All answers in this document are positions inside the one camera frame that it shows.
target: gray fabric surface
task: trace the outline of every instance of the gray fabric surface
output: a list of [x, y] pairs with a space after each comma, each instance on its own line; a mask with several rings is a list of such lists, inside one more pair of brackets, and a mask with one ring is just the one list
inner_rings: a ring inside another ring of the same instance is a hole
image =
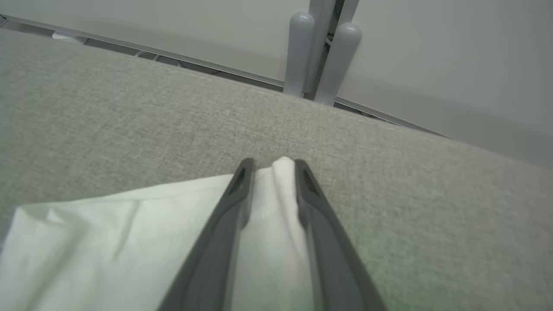
[[0, 29], [0, 206], [302, 158], [390, 310], [553, 309], [551, 171], [277, 92]]

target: white cloth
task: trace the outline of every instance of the white cloth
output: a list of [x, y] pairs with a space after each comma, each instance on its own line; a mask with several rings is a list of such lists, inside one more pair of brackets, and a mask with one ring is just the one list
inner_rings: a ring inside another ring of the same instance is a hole
[[[231, 175], [22, 206], [0, 257], [0, 310], [154, 311]], [[233, 310], [310, 310], [294, 162], [255, 174]]]

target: white cylindrical leg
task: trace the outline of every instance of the white cylindrical leg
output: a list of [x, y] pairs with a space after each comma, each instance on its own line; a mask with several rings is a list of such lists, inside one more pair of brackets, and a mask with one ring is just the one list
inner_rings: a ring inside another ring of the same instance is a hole
[[314, 30], [315, 20], [308, 13], [296, 13], [290, 19], [283, 90], [286, 94], [303, 96]]
[[309, 2], [309, 14], [315, 18], [315, 32], [313, 34], [313, 47], [311, 48], [311, 60], [307, 70], [307, 80], [305, 81], [305, 93], [314, 91], [319, 63], [321, 62], [322, 52], [325, 49], [325, 40], [328, 34], [328, 28], [332, 21], [336, 0], [311, 0]]
[[336, 28], [314, 101], [329, 106], [334, 105], [334, 99], [346, 76], [361, 37], [361, 29], [355, 24], [343, 23]]

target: white towel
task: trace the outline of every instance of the white towel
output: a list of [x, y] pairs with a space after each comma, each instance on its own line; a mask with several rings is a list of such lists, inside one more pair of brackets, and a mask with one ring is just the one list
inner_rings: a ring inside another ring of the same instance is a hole
[[[19, 207], [0, 257], [0, 310], [154, 311], [231, 175]], [[255, 173], [233, 310], [311, 310], [294, 162]]]

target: white wall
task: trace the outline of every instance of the white wall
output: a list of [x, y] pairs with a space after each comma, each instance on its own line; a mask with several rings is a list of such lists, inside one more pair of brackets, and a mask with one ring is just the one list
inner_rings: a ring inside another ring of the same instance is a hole
[[353, 23], [363, 39], [339, 97], [553, 163], [552, 1], [360, 0]]
[[288, 27], [309, 0], [1, 0], [0, 14], [284, 81]]

